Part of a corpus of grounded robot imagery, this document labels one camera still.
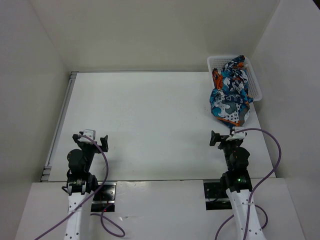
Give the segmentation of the colourful patterned shorts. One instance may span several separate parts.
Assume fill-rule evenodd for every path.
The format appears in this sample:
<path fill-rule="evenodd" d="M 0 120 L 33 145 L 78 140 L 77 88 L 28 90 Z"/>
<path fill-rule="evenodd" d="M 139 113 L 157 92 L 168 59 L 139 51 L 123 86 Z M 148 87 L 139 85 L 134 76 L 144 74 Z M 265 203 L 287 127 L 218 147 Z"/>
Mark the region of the colourful patterned shorts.
<path fill-rule="evenodd" d="M 212 115 L 232 129 L 244 125 L 250 115 L 249 78 L 244 55 L 227 62 L 221 70 L 211 71 L 213 90 L 209 103 Z"/>

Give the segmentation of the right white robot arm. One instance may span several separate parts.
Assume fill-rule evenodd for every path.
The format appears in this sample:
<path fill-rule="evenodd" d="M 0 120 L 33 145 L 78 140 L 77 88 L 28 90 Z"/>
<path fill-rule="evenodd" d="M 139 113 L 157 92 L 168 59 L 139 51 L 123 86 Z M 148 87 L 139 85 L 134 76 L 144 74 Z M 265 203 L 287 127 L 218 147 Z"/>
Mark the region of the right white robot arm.
<path fill-rule="evenodd" d="M 243 147 L 245 133 L 221 135 L 211 132 L 210 146 L 218 145 L 223 151 L 227 171 L 220 178 L 219 191 L 228 197 L 235 220 L 238 240 L 264 240 L 263 227 L 260 224 L 254 199 L 253 187 L 247 167 L 250 153 Z"/>

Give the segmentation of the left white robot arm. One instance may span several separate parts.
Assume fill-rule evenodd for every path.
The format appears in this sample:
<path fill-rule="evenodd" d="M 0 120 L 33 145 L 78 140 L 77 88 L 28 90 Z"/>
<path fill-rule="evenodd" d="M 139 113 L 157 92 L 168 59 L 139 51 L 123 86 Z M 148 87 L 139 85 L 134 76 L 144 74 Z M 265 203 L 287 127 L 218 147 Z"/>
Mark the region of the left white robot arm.
<path fill-rule="evenodd" d="M 95 141 L 96 131 L 85 129 L 74 134 L 72 139 L 78 148 L 67 154 L 68 172 L 66 192 L 68 194 L 68 214 L 65 240 L 88 240 L 90 238 L 90 214 L 92 200 L 100 194 L 95 175 L 90 173 L 96 154 L 108 152 L 108 136 L 101 137 L 101 144 Z"/>

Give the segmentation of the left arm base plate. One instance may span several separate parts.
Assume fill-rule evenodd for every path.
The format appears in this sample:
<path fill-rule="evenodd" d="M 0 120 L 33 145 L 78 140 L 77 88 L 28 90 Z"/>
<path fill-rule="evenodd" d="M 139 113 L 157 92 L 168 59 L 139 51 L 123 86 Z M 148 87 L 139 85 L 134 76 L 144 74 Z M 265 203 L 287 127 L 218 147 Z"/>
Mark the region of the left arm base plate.
<path fill-rule="evenodd" d="M 92 213 L 114 212 L 116 200 L 116 182 L 107 182 L 93 197 L 91 203 Z"/>

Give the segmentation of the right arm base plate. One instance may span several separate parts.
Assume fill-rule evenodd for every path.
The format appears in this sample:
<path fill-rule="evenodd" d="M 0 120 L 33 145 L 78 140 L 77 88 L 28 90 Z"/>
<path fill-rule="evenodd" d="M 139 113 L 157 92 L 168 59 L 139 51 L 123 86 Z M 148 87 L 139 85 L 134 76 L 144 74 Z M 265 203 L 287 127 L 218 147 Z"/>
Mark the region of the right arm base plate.
<path fill-rule="evenodd" d="M 204 181 L 203 188 L 207 211 L 232 209 L 230 200 L 219 181 Z"/>

